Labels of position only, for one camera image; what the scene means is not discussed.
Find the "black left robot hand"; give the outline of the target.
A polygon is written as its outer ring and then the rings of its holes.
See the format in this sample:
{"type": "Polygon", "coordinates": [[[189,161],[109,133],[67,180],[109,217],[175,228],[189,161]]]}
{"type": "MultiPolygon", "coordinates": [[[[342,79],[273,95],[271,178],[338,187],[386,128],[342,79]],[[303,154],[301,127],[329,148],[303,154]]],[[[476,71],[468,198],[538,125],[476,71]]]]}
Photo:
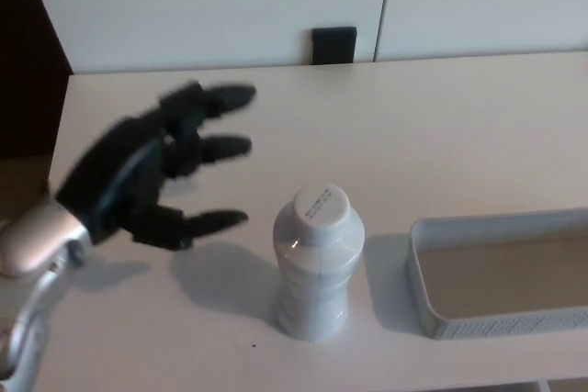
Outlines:
{"type": "Polygon", "coordinates": [[[183,85],[107,130],[77,161],[57,201],[84,225],[95,245],[125,230],[137,243],[177,252],[195,239],[243,224],[248,216],[235,208],[189,217],[160,205],[159,198],[168,180],[250,153],[252,142],[245,136],[201,137],[198,130],[209,119],[247,107],[255,95],[251,84],[183,85]]]}

